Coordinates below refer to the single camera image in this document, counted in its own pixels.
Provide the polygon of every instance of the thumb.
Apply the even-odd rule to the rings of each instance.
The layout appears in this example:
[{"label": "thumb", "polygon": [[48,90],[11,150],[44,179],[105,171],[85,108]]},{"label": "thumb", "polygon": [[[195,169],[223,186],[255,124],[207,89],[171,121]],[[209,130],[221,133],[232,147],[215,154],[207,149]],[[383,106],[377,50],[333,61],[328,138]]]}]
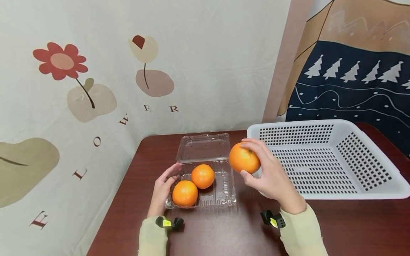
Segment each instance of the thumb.
[{"label": "thumb", "polygon": [[247,172],[245,170],[241,171],[241,176],[244,179],[245,184],[247,186],[250,186],[250,187],[258,190],[259,180],[257,178],[255,178],[254,176],[252,176],[252,174],[250,174],[249,172]]},{"label": "thumb", "polygon": [[165,186],[167,188],[171,188],[172,184],[174,184],[174,182],[177,181],[177,177],[176,176],[172,176],[170,177],[166,182],[165,182]]}]

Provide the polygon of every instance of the perforated basket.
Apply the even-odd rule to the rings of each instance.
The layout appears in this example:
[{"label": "perforated basket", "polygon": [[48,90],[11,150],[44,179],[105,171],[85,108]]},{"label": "perforated basket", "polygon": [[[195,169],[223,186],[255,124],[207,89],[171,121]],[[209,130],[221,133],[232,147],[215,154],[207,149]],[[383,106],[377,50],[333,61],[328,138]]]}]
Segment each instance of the perforated basket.
[{"label": "perforated basket", "polygon": [[[248,138],[263,140],[296,190],[306,199],[400,199],[410,185],[356,125],[309,120],[252,125]],[[260,177],[259,169],[254,175]]]}]

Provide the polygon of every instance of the brown table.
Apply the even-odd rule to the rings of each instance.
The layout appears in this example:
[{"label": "brown table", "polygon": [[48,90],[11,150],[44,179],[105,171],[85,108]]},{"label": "brown table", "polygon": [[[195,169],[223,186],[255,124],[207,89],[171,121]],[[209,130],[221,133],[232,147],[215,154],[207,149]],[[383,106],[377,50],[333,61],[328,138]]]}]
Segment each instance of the brown table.
[{"label": "brown table", "polygon": [[[410,160],[370,125],[359,128],[410,180]],[[246,131],[230,131],[234,145]],[[148,212],[155,179],[175,162],[182,134],[145,138],[89,250],[89,256],[136,256],[141,222]],[[171,210],[185,220],[182,233],[169,236],[168,255],[287,255],[279,231],[262,224],[259,212],[279,204],[245,186],[235,174],[237,205],[218,211]],[[310,200],[329,255],[409,255],[410,199]]]}]

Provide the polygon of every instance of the wrist strap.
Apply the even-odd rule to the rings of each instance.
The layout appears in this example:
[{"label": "wrist strap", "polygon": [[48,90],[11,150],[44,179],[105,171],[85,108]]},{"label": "wrist strap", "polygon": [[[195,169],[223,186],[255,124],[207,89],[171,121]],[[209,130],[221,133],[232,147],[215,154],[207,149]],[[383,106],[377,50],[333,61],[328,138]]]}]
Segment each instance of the wrist strap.
[{"label": "wrist strap", "polygon": [[267,210],[261,212],[260,215],[265,225],[272,225],[277,229],[286,227],[285,220],[280,213],[273,215],[271,210]]},{"label": "wrist strap", "polygon": [[181,218],[175,218],[174,222],[167,220],[166,218],[159,216],[155,220],[155,224],[160,228],[171,229],[173,231],[180,231],[184,226],[184,220]]}]

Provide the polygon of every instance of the yellow label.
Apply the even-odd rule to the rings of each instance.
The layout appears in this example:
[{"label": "yellow label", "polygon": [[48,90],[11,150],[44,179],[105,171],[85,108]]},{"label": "yellow label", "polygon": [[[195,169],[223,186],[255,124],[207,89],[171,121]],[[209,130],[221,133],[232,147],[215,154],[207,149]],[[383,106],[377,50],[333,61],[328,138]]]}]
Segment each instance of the yellow label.
[{"label": "yellow label", "polygon": [[278,224],[277,224],[276,220],[274,220],[274,219],[272,219],[272,218],[271,218],[271,224],[272,224],[272,226],[274,226],[275,228],[278,228]]},{"label": "yellow label", "polygon": [[172,222],[169,221],[169,220],[163,220],[162,226],[163,227],[170,227],[170,226],[172,226]]}]

